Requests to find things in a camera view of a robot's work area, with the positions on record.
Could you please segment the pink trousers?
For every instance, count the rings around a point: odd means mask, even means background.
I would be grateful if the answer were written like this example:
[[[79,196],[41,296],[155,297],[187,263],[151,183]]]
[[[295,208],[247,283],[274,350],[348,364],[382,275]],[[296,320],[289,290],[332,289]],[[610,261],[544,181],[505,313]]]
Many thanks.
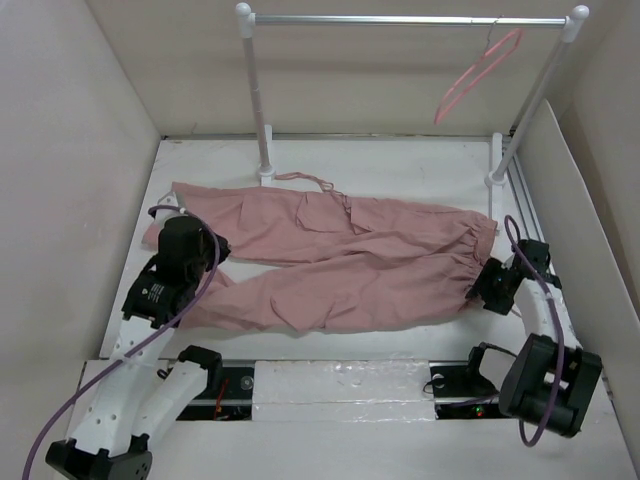
[[[437,323],[462,311],[497,225],[448,206],[332,189],[217,189],[174,183],[183,206],[266,271],[218,272],[187,328],[364,332]]]

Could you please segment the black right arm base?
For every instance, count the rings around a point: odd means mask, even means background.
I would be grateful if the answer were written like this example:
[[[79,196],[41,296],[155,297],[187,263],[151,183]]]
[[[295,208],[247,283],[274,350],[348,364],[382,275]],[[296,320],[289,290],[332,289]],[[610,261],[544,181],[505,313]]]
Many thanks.
[[[431,396],[437,420],[505,418],[496,386],[466,361],[430,362],[429,374],[423,393]]]

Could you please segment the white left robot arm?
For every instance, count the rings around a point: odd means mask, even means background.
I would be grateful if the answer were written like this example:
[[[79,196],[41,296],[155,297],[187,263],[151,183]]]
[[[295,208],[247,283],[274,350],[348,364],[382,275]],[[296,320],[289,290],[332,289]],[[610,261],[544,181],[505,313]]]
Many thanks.
[[[156,364],[180,321],[202,298],[230,253],[226,240],[196,215],[173,208],[157,252],[130,287],[110,365],[81,388],[96,391],[66,440],[45,461],[68,479],[145,479],[153,446],[198,395],[222,387],[222,358],[189,346],[160,386]]]

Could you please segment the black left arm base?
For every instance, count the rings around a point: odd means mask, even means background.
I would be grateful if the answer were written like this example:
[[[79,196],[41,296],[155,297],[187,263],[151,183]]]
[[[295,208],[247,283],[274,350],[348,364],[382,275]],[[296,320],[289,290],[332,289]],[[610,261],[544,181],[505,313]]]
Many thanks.
[[[224,360],[219,380],[209,382],[177,417],[178,421],[249,421],[252,419],[255,362]]]

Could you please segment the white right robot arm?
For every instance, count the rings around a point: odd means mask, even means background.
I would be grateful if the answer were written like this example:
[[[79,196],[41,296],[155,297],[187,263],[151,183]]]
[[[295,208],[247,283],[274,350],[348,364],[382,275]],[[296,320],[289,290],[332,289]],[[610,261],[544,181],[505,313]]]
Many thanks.
[[[599,355],[582,348],[562,304],[561,282],[550,272],[549,245],[519,240],[503,263],[489,259],[466,298],[506,315],[520,312],[526,340],[507,372],[500,412],[565,438],[581,429],[602,372]]]

